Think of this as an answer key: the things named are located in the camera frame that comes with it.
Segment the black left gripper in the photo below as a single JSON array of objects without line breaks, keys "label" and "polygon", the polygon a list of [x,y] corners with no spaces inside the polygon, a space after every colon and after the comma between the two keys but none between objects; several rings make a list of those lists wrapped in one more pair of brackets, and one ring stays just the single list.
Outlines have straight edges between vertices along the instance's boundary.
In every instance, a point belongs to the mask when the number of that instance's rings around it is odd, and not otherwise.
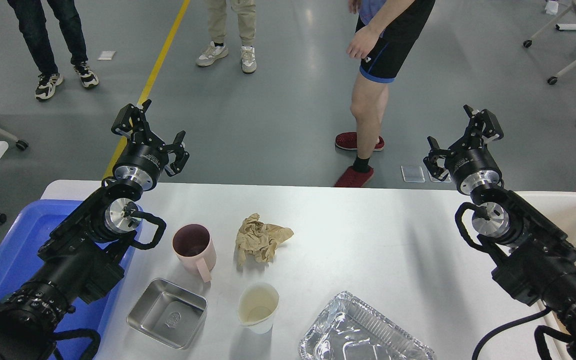
[{"label": "black left gripper", "polygon": [[[122,107],[110,126],[110,131],[126,140],[126,146],[112,167],[112,175],[119,181],[130,181],[138,184],[142,191],[151,191],[160,178],[163,170],[169,177],[180,174],[190,158],[185,149],[185,131],[180,131],[174,141],[164,145],[164,152],[153,143],[153,132],[146,119],[146,111],[152,104],[147,99],[141,107],[127,104]],[[169,155],[174,154],[174,161],[169,162]]]}]

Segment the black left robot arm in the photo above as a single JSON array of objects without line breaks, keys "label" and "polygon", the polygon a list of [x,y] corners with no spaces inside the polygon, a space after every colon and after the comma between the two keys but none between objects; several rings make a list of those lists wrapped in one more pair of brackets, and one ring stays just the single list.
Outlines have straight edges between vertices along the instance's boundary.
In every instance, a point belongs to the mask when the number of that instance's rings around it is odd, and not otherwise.
[{"label": "black left robot arm", "polygon": [[162,172],[179,174],[190,155],[180,131],[172,142],[154,133],[146,119],[152,101],[127,104],[110,130],[126,137],[112,174],[69,214],[39,248],[40,269],[0,301],[0,360],[61,360],[58,342],[88,338],[81,353],[91,360],[98,353],[98,331],[78,328],[57,331],[77,299],[90,304],[102,299],[123,279],[121,260],[129,248],[152,249],[160,243],[166,223],[137,206]]}]

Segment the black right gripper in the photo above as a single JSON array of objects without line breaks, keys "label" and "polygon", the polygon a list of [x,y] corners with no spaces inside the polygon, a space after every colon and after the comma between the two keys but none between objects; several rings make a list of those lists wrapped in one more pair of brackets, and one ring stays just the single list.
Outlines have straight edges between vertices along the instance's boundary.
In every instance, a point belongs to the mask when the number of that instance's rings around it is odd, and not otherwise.
[{"label": "black right gripper", "polygon": [[[428,173],[432,175],[449,171],[460,194],[470,194],[480,186],[503,187],[502,171],[492,157],[489,143],[500,141],[505,136],[498,117],[488,109],[477,110],[470,105],[463,106],[469,123],[461,137],[462,150],[451,156],[450,149],[441,149],[438,141],[428,136],[428,155],[423,158]],[[439,160],[446,160],[446,168],[439,166]]]}]

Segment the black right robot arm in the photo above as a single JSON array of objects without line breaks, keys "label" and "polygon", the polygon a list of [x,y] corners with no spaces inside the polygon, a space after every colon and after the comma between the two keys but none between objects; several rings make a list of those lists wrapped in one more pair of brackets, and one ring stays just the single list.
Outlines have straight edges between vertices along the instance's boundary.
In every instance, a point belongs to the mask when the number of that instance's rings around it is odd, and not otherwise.
[{"label": "black right robot arm", "polygon": [[472,358],[495,335],[554,313],[562,332],[546,325],[534,330],[542,360],[552,358],[546,338],[566,344],[576,360],[576,247],[568,235],[518,193],[504,187],[502,171],[489,152],[490,142],[504,137],[498,118],[488,109],[464,105],[469,122],[464,134],[443,149],[427,137],[430,150],[423,158],[429,174],[443,182],[451,177],[460,194],[468,196],[455,212],[455,225],[473,249],[489,255],[496,267],[491,277],[514,300],[544,310],[495,328],[476,345]]}]

